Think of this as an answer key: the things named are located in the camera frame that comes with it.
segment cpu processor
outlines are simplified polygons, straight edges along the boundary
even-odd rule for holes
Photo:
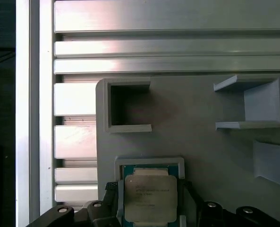
[[[121,158],[115,163],[116,178],[121,181],[122,226],[178,227],[181,220],[186,222],[178,214],[178,180],[185,178],[183,158]]]

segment metal rail slot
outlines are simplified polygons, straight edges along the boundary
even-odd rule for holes
[[[264,9],[277,9],[277,2],[243,0],[235,4],[225,0],[56,1],[55,31],[280,30],[280,7],[275,17],[269,16]]]
[[[97,168],[56,168],[56,183],[98,183]]]
[[[280,38],[202,38],[63,41],[57,58],[127,56],[280,55]]]
[[[61,184],[55,188],[56,202],[87,202],[97,199],[97,184]]]
[[[55,126],[55,158],[96,160],[96,125]]]
[[[86,160],[86,159],[64,159],[62,166],[66,168],[71,167],[97,167],[97,160]]]
[[[96,125],[95,115],[78,115],[58,117],[60,125]]]
[[[56,59],[55,74],[280,70],[280,56]]]
[[[143,73],[69,73],[61,75],[61,79],[63,83],[87,83],[93,80],[99,81],[104,78],[127,78],[127,77],[147,77],[147,75]]]

